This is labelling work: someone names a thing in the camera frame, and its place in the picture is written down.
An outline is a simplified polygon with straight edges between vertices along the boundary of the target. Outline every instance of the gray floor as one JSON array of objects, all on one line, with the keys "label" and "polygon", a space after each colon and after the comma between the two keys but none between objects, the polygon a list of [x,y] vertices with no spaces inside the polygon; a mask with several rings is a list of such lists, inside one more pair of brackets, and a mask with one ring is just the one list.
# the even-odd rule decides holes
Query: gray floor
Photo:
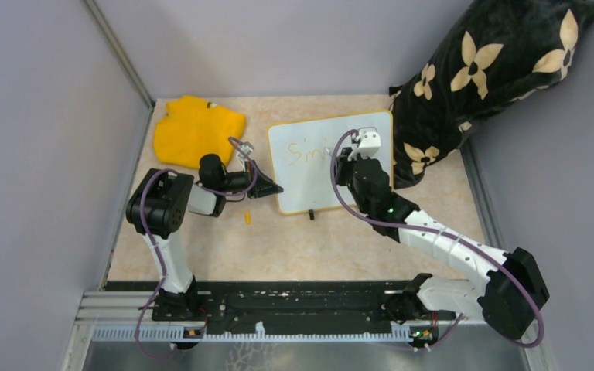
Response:
[{"label": "gray floor", "polygon": [[[162,355],[166,344],[145,349]],[[455,330],[431,353],[405,351],[400,345],[363,343],[200,344],[169,361],[145,358],[133,342],[93,342],[85,371],[226,370],[226,371],[355,371],[355,370],[528,370],[524,352],[487,327]]]}]

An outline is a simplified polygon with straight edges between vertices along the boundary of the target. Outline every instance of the speckled surface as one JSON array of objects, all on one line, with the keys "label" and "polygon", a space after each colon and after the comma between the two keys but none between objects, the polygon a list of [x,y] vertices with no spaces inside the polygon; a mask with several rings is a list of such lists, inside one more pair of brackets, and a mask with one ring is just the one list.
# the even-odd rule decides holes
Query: speckled surface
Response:
[{"label": "speckled surface", "polygon": [[[160,100],[152,118],[134,184],[151,168],[180,166],[161,164],[152,149],[155,123],[165,113],[167,100]],[[279,121],[292,121],[334,114],[385,109],[385,95],[325,97],[235,97],[215,98],[216,104],[247,116],[243,140],[251,142],[252,157],[261,170],[272,174],[265,131]],[[239,170],[231,162],[232,171]],[[424,180],[412,189],[399,191],[436,219],[478,241],[483,234],[460,153],[456,152],[428,168]],[[251,212],[252,223],[244,220]],[[426,254],[395,243],[375,233],[343,209],[283,216],[274,196],[227,204],[220,218],[186,214],[180,230],[188,265],[197,280],[398,280],[421,272],[441,277],[461,277]],[[157,280],[151,251],[129,223],[124,222],[114,251],[109,280]]]}]

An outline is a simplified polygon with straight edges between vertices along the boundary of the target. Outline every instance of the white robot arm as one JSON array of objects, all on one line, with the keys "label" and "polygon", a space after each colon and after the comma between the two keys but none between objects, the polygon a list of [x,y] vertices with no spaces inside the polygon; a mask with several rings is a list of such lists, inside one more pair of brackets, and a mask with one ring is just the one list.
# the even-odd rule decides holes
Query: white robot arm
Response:
[{"label": "white robot arm", "polygon": [[[227,203],[227,196],[257,199],[283,192],[283,188],[258,170],[255,161],[249,158],[253,147],[239,141],[237,144],[240,145],[237,158],[242,171],[228,172],[217,155],[201,158],[198,183],[191,175],[152,168],[128,201],[126,219],[142,234],[162,279],[154,320],[163,316],[191,319],[198,314],[196,281],[177,233],[186,211],[218,217]],[[144,209],[144,221],[141,209]]]},{"label": "white robot arm", "polygon": [[[463,313],[485,320],[509,339],[520,339],[533,320],[540,318],[538,309],[549,299],[534,258],[521,248],[508,253],[471,240],[393,192],[388,174],[371,158],[381,146],[378,133],[354,131],[352,142],[357,148],[343,148],[338,153],[343,139],[334,150],[331,171],[334,192],[343,206],[379,234],[417,247],[467,278],[447,280],[421,274],[409,294],[428,311]],[[337,186],[350,190],[365,215],[342,202]]]}]

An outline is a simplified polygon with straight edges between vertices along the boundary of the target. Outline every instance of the black cable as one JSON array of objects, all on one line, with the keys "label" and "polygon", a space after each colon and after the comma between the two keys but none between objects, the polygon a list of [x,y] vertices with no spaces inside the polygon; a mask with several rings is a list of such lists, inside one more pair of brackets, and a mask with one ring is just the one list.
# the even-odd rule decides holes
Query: black cable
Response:
[{"label": "black cable", "polygon": [[243,194],[241,199],[227,199],[228,203],[239,203],[247,197],[247,194]]}]

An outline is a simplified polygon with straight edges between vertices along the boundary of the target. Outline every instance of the floral pattern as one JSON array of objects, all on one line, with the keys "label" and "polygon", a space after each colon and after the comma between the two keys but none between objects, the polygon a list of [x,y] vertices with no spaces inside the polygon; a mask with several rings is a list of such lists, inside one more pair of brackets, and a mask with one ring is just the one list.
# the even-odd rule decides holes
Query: floral pattern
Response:
[{"label": "floral pattern", "polygon": [[529,90],[529,91],[528,91],[527,93],[525,93],[523,96],[521,96],[521,97],[515,97],[515,98],[514,98],[514,99],[512,99],[511,101],[512,101],[512,102],[515,102],[516,100],[523,100],[524,98],[526,98],[526,97],[529,97],[530,95],[532,95],[532,94],[536,93],[536,92],[537,92],[537,91],[539,91],[539,90],[545,90],[545,89],[548,89],[548,88],[549,88],[549,86],[548,86],[548,85],[543,85],[542,87],[535,87],[534,89],[532,89],[532,90]]},{"label": "floral pattern", "polygon": [[462,123],[461,125],[459,125],[459,131],[461,131],[463,133],[464,131],[470,130],[470,128],[472,126],[473,125],[470,123],[470,121],[466,121],[466,122]]},{"label": "floral pattern", "polygon": [[416,97],[424,95],[426,100],[431,100],[434,94],[429,83],[434,80],[434,77],[436,77],[436,67],[433,64],[427,63],[420,73],[420,81],[415,83],[413,87],[413,94]]},{"label": "floral pattern", "polygon": [[409,143],[404,143],[404,150],[406,155],[412,160],[411,169],[413,175],[421,174],[425,171],[425,166],[436,161],[436,157],[440,155],[440,150],[434,146],[422,151],[420,148],[413,147]]},{"label": "floral pattern", "polygon": [[393,94],[393,101],[391,102],[391,106],[390,106],[390,107],[388,107],[388,110],[389,110],[390,112],[392,112],[392,111],[393,111],[393,107],[395,106],[395,100],[396,100],[396,99],[398,99],[398,97],[400,96],[400,94],[401,94],[401,90],[398,90],[398,92],[397,92],[397,93]]},{"label": "floral pattern", "polygon": [[504,44],[488,44],[477,50],[473,37],[466,31],[461,42],[461,57],[466,66],[454,76],[449,84],[450,89],[459,91],[473,81],[477,86],[477,93],[483,100],[488,94],[484,70],[493,64],[503,46]]},{"label": "floral pattern", "polygon": [[568,76],[568,68],[572,65],[572,57],[575,55],[575,45],[579,36],[579,27],[575,16],[570,9],[565,13],[562,27],[559,31],[559,38],[562,40],[563,49],[555,49],[545,54],[534,65],[533,72],[556,73],[561,71],[561,80]]}]

